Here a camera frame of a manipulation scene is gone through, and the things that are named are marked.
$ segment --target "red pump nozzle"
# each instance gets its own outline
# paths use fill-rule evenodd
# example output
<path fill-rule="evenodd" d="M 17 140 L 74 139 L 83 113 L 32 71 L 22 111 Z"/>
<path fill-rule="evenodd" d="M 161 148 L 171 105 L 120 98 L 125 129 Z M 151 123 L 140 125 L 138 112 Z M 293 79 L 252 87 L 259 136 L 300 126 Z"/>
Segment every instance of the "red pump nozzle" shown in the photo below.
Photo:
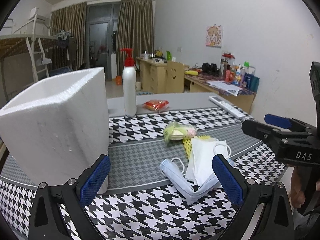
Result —
<path fill-rule="evenodd" d="M 127 53 L 127 57 L 124 60 L 124 66 L 134 67 L 134 59 L 131 57 L 133 49 L 121 49 L 120 51 L 125 51 Z"/>

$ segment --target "blue face mask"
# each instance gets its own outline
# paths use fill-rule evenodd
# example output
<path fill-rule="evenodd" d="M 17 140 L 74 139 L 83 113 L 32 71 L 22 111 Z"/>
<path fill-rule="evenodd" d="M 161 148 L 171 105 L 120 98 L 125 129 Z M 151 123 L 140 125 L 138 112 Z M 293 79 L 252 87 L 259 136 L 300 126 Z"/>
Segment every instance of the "blue face mask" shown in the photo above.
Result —
<path fill-rule="evenodd" d="M 194 191 L 190 183 L 183 177 L 178 166 L 173 162 L 173 160 L 179 160 L 183 166 L 182 173 L 184 172 L 184 165 L 179 158 L 173 158 L 171 161 L 165 159 L 160 164 L 160 169 L 163 174 L 168 177 L 168 179 L 175 185 L 176 189 L 186 198 L 187 205 L 192 205 L 199 198 L 206 195 L 213 188 L 220 187 L 219 180 L 217 176 L 212 173 L 211 176 L 204 182 L 204 184 L 198 188 L 197 191 Z M 228 159 L 228 162 L 232 167 L 235 166 L 233 160 Z"/>

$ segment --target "door frame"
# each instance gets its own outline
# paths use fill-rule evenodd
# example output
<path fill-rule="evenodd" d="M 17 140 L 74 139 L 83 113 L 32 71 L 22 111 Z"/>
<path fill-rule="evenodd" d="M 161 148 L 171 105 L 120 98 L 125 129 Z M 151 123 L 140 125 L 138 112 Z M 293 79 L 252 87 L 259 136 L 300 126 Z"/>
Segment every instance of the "door frame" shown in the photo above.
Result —
<path fill-rule="evenodd" d="M 100 20 L 100 21 L 88 21 L 87 20 L 89 18 L 90 7 L 92 7 L 92 6 L 100 6 L 100 5 L 105 5 L 105 4 L 111 4 L 111 14 L 110 14 L 110 18 L 109 19 Z M 99 24 L 99 23 L 108 23 L 107 49 L 109 49 L 109 55 L 108 55 L 108 59 L 107 59 L 107 75 L 105 76 L 106 80 L 111 80 L 112 79 L 111 54 L 112 54 L 113 24 L 114 24 L 115 21 L 118 21 L 118 19 L 114 19 L 113 18 L 114 5 L 115 4 L 120 4 L 120 2 L 105 2 L 105 3 L 90 4 L 90 5 L 87 5 L 87 12 L 86 12 L 86 22 L 85 22 L 85 58 L 86 58 L 86 68 L 90 67 L 90 62 L 89 62 L 89 30 L 90 30 L 90 25 Z"/>

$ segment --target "snack package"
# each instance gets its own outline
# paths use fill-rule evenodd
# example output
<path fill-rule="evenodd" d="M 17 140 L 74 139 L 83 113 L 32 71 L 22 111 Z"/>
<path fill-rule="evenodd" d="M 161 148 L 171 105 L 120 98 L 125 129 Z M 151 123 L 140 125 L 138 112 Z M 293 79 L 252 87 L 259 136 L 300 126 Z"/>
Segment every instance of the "snack package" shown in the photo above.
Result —
<path fill-rule="evenodd" d="M 197 129 L 192 125 L 171 122 L 163 131 L 164 141 L 191 139 L 196 136 Z"/>
<path fill-rule="evenodd" d="M 161 112 L 168 107 L 169 102 L 167 100 L 150 100 L 143 104 L 143 107 L 155 112 Z"/>

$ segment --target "human hand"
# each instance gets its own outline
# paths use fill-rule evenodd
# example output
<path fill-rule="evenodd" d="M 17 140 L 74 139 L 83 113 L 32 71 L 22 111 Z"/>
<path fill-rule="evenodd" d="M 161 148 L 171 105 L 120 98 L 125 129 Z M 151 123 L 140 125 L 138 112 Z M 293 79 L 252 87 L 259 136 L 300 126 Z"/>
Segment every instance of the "human hand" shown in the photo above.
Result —
<path fill-rule="evenodd" d="M 316 191 L 320 191 L 320 179 L 317 181 L 316 185 Z M 295 167 L 291 176 L 291 205 L 295 208 L 301 208 L 301 206 L 306 201 L 306 197 L 301 191 L 301 180 L 300 176 L 298 174 L 298 168 Z"/>

